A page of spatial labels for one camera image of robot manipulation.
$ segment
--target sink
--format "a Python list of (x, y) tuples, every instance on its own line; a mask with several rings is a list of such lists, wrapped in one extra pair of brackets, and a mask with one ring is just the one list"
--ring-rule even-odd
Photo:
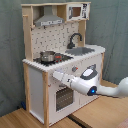
[(68, 49), (65, 51), (65, 53), (75, 55), (75, 56), (80, 56), (80, 55), (85, 55), (90, 52), (94, 52), (94, 49), (91, 48), (85, 48), (85, 47), (78, 47), (78, 48), (73, 48), (73, 49)]

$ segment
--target knob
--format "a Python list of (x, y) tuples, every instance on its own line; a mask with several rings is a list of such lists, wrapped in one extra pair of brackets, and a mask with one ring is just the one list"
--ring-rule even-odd
[(73, 67), (72, 71), (75, 72), (78, 68), (77, 67)]

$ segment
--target backsplash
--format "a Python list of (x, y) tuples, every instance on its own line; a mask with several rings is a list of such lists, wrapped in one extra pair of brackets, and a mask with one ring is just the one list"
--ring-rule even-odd
[[(78, 22), (50, 25), (44, 27), (35, 27), (32, 30), (32, 48), (33, 58), (40, 56), (44, 50), (62, 51), (67, 49), (70, 43), (70, 37), (78, 33)], [(78, 36), (73, 38), (73, 43), (78, 46)]]

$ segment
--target gray wall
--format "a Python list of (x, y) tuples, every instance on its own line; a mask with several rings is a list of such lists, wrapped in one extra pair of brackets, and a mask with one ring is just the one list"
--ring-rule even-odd
[[(118, 84), (128, 76), (128, 1), (90, 1), (86, 43), (106, 48), (103, 79)], [(25, 54), (20, 4), (47, 2), (66, 1), (0, 0), (0, 116), (14, 111), (21, 101), (25, 101), (22, 65)]]

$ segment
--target wooden panel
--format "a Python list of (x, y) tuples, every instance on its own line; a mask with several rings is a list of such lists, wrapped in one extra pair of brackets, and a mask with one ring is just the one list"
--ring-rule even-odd
[(29, 7), (22, 7), (22, 15), (27, 15), (28, 16), (28, 22), (29, 26), (33, 27), (33, 9), (31, 6)]
[(82, 41), (80, 41), (80, 37), (79, 37), (78, 46), (84, 47), (85, 46), (85, 32), (86, 32), (86, 21), (85, 20), (79, 21), (79, 30), (78, 31), (82, 35)]
[[(116, 87), (115, 84), (104, 80), (101, 85)], [(128, 117), (128, 97), (119, 99), (100, 96), (71, 114), (71, 117), (87, 128), (116, 128)]]
[(57, 16), (67, 21), (67, 5), (57, 6)]
[(25, 94), (26, 94), (26, 110), (30, 111), (30, 91), (29, 91), (29, 74), (28, 65), (23, 63), (24, 66), (24, 81), (25, 81)]
[(66, 4), (88, 4), (91, 2), (67, 2), (67, 3), (44, 3), (44, 4), (21, 4), (21, 6), (45, 6), (45, 5), (66, 5)]
[(25, 56), (26, 59), (33, 61), (32, 52), (32, 39), (31, 39), (31, 28), (29, 26), (29, 16), (23, 17), (23, 29), (24, 29), (24, 44), (25, 44)]
[(104, 65), (104, 53), (102, 53), (102, 63), (101, 63), (100, 83), (101, 83), (101, 81), (102, 81), (103, 65)]
[(88, 12), (88, 18), (87, 18), (88, 20), (89, 20), (89, 18), (90, 18), (90, 5), (91, 5), (91, 4), (88, 5), (88, 6), (89, 6), (89, 12)]
[[(8, 115), (0, 118), (1, 128), (46, 128), (31, 114), (27, 113), (23, 109), (16, 110)], [(52, 125), (50, 128), (81, 128), (69, 118)]]
[(43, 72), (44, 126), (49, 128), (48, 72)]

